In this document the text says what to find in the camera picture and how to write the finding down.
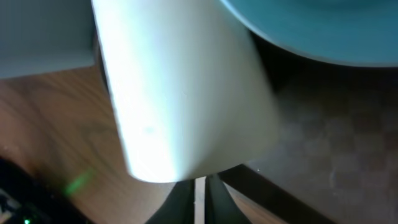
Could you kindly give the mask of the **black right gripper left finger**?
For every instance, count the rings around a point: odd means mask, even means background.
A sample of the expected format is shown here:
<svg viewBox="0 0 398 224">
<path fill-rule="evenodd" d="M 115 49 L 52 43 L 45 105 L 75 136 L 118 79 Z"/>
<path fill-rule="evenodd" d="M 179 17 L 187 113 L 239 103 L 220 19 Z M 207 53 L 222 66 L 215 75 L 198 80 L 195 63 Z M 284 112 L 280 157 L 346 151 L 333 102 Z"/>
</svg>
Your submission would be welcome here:
<svg viewBox="0 0 398 224">
<path fill-rule="evenodd" d="M 177 182 L 165 202 L 146 224 L 194 224 L 195 181 Z"/>
</svg>

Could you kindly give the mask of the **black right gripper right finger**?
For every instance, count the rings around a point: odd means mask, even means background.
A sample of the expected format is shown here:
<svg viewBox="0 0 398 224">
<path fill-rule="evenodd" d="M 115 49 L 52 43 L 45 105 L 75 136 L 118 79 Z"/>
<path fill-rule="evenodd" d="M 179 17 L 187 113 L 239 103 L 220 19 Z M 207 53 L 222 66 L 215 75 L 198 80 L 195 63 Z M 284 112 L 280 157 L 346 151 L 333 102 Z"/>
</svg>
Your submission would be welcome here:
<svg viewBox="0 0 398 224">
<path fill-rule="evenodd" d="M 251 224 L 218 174 L 205 179 L 205 224 Z"/>
</svg>

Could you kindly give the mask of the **white green cup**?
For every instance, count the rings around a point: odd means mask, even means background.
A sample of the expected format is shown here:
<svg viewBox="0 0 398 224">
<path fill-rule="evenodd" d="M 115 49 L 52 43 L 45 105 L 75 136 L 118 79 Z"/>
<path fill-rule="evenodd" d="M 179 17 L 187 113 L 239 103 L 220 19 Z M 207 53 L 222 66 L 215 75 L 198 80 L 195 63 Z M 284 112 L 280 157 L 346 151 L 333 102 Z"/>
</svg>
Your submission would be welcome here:
<svg viewBox="0 0 398 224">
<path fill-rule="evenodd" d="M 93 0 L 131 176 L 167 183 L 260 156 L 279 116 L 246 28 L 222 1 Z"/>
</svg>

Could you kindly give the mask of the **light blue bowl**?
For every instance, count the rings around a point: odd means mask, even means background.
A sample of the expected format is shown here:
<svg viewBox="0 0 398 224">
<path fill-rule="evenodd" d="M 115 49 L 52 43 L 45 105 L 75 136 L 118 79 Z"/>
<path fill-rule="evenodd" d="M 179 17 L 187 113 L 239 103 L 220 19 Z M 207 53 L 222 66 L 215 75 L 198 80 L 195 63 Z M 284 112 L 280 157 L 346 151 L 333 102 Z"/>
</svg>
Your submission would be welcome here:
<svg viewBox="0 0 398 224">
<path fill-rule="evenodd" d="M 397 0 L 224 0 L 249 30 L 286 51 L 352 67 L 397 66 Z"/>
</svg>

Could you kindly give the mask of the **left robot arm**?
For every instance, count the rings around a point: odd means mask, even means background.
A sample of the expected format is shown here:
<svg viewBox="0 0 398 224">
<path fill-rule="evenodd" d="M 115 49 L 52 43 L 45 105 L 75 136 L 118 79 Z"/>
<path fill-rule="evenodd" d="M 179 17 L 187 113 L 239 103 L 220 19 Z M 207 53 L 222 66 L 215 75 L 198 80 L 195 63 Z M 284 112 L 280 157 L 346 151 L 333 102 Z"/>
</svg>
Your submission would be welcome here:
<svg viewBox="0 0 398 224">
<path fill-rule="evenodd" d="M 1 223 L 92 224 L 65 196 L 1 159 Z"/>
</svg>

